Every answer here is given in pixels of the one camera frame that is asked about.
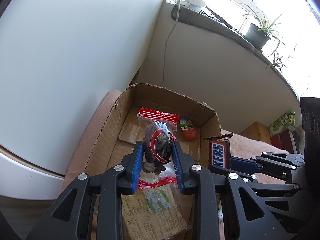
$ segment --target red and clear plastic wrapper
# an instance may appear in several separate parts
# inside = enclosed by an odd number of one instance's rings
[[[140,108],[138,120],[144,148],[138,189],[176,182],[171,145],[176,139],[179,115]]]

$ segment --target chocolate bar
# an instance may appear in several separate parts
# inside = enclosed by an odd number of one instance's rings
[[[213,165],[231,169],[230,137],[233,133],[205,138],[209,141],[209,169]]]

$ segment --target black speaker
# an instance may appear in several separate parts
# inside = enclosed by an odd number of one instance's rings
[[[309,190],[320,198],[320,98],[300,97],[305,131],[304,161]]]

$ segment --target green snack box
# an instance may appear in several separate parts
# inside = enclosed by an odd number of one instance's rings
[[[294,131],[294,111],[289,111],[268,127],[270,137],[284,130]]]

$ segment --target curved white panel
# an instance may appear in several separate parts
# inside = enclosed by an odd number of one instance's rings
[[[63,179],[33,170],[0,153],[0,195],[48,200],[61,193]]]
[[[161,2],[12,0],[0,18],[0,144],[65,174],[102,99],[145,59]]]

